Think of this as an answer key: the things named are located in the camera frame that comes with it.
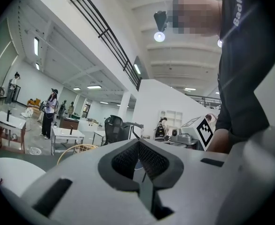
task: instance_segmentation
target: black railing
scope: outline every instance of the black railing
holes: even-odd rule
[[[127,57],[124,49],[116,38],[115,34],[109,27],[108,23],[96,8],[91,0],[70,0],[74,6],[85,17],[89,24],[95,29],[98,38],[102,39],[109,50],[113,53],[123,68],[123,71],[128,75],[131,82],[137,88],[139,87],[140,78],[138,77],[132,63]]]
[[[219,110],[221,109],[221,99],[219,98],[189,95],[187,93],[185,93],[185,95],[189,96],[190,98],[193,98],[196,102],[200,103],[206,108]]]

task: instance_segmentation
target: floor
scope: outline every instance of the floor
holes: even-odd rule
[[[10,105],[10,109],[11,109],[11,115],[15,116],[15,117],[19,117],[24,119],[21,116],[21,113],[25,112],[26,107],[17,103],[12,103]],[[8,105],[5,104],[5,102],[2,103],[2,101],[0,101],[0,111],[4,111],[7,113],[8,111]],[[25,153],[29,154],[29,149],[32,147],[35,148],[39,148],[42,152],[42,155],[50,155],[50,148],[51,148],[51,140],[45,140],[43,136],[40,136],[39,134],[41,133],[41,123],[39,123],[37,121],[38,118],[36,117],[31,117],[31,130],[30,131],[26,131],[25,133]],[[59,127],[60,124],[60,120],[57,119],[57,127]],[[93,132],[84,132],[85,138],[84,138],[84,143],[85,144],[91,144],[93,141],[93,137],[94,137],[94,133]],[[60,144],[60,143],[65,143],[65,140],[56,140],[56,143]],[[94,144],[95,145],[100,145],[101,143],[101,138],[100,137],[95,137],[95,141]],[[19,143],[15,143],[11,142],[11,147],[15,147],[18,146],[19,147]]]

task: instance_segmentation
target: black chair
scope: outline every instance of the black chair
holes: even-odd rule
[[[110,115],[104,122],[106,141],[104,145],[122,141],[123,120],[122,118]]]
[[[2,87],[0,87],[0,98],[3,98],[5,94],[5,91]]]

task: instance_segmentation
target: white ceiling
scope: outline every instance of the white ceiling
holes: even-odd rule
[[[63,31],[40,4],[33,0],[18,2],[19,36],[22,40],[26,60],[35,67],[37,62],[40,71],[62,83],[82,96],[96,101],[120,103],[123,95],[121,84],[104,66],[88,54],[83,46],[76,43],[72,33]],[[39,55],[34,53],[34,38],[39,39]],[[100,90],[90,90],[88,85],[101,85]],[[135,105],[134,98],[130,99],[129,106]]]
[[[195,88],[190,94],[208,96],[217,88],[221,48],[218,37],[175,34],[171,28],[164,32],[166,39],[158,43],[154,13],[168,10],[172,0],[126,0],[140,27],[146,45],[153,77],[173,88]]]

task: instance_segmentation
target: cap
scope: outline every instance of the cap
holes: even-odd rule
[[[52,92],[54,92],[56,95],[58,94],[58,90],[57,89],[53,89],[53,88],[51,88],[52,89]]]

